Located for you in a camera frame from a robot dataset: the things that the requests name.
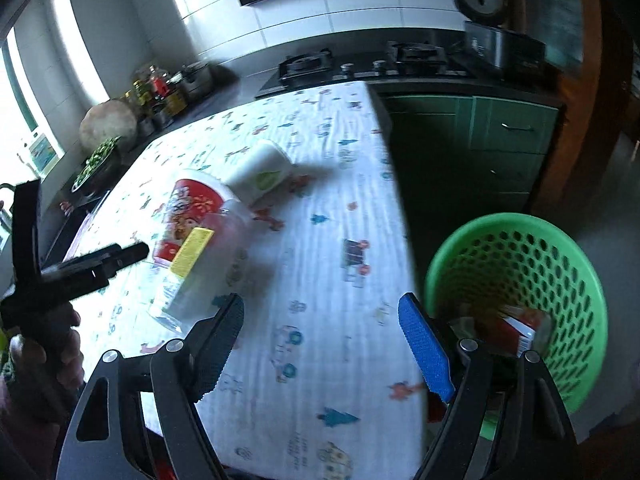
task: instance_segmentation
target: faucet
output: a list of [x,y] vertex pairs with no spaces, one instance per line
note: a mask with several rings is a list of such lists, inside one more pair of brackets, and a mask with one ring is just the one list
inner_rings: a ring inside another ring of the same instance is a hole
[[[12,184],[7,184],[7,183],[0,184],[0,189],[10,189],[15,193],[15,186],[13,186]],[[5,231],[7,231],[8,233],[11,232],[11,225],[12,225],[11,213],[13,212],[12,209],[13,207],[10,208],[9,211],[6,211],[4,207],[0,207],[0,227]]]

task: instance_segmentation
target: stove knob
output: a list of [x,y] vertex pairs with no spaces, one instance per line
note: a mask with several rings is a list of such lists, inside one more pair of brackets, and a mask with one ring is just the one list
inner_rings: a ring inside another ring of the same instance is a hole
[[373,62],[373,71],[378,75],[386,74],[386,61],[379,59]]
[[345,63],[344,65],[340,65],[340,72],[342,72],[344,75],[352,76],[353,63]]

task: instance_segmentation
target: gas stove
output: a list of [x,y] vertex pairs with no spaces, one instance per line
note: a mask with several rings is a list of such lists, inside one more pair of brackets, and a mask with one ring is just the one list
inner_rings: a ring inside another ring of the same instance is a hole
[[444,49],[425,43],[387,43],[386,52],[362,52],[334,57],[328,48],[288,57],[256,94],[256,98],[292,90],[391,78],[473,78]]

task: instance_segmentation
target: white patterned tablecloth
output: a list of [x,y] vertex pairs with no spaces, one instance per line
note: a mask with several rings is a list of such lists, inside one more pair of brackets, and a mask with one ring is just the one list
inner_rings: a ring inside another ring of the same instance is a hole
[[[76,254],[151,247],[175,172],[217,177],[259,139],[277,142],[292,179],[254,208],[236,285],[245,322],[215,390],[197,404],[222,463],[275,479],[409,480],[424,455],[424,383],[398,325],[415,290],[384,117],[348,82],[263,99],[153,142],[109,195]],[[174,334],[146,308],[152,263],[74,302],[87,377],[102,353],[153,352]],[[145,420],[160,431],[150,394]]]

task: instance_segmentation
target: red food wrapper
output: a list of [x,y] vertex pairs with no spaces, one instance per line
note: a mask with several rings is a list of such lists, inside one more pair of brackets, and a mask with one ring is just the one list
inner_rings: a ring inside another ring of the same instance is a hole
[[195,170],[183,173],[190,178],[180,178],[175,183],[171,198],[164,208],[164,233],[156,242],[154,261],[168,267],[194,227],[200,226],[208,213],[233,198],[233,194],[222,183],[210,175]]
[[548,313],[525,306],[503,305],[474,315],[474,320],[484,341],[516,357],[527,350],[544,353],[553,328]]

